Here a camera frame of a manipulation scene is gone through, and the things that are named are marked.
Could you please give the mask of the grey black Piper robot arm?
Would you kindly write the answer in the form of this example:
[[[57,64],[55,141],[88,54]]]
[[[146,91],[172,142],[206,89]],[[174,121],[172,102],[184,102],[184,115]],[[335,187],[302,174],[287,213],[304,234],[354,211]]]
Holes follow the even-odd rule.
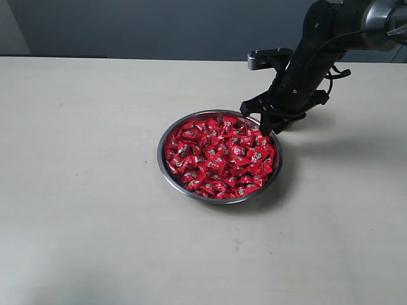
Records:
[[[323,80],[351,74],[335,66],[348,51],[390,51],[405,44],[406,1],[316,1],[305,15],[295,50],[248,54],[250,70],[275,69],[276,75],[267,91],[242,102],[240,112],[259,114],[263,135],[278,134],[328,101],[330,91],[319,89]]]

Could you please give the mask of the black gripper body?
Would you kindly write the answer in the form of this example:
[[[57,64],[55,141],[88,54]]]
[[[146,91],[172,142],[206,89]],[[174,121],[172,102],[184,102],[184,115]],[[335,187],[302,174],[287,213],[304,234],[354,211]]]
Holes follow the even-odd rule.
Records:
[[[268,90],[270,110],[266,115],[296,117],[324,105],[329,92],[317,87],[325,77],[332,77],[330,70],[345,53],[329,44],[312,46],[305,38],[301,39],[289,65],[276,76]]]

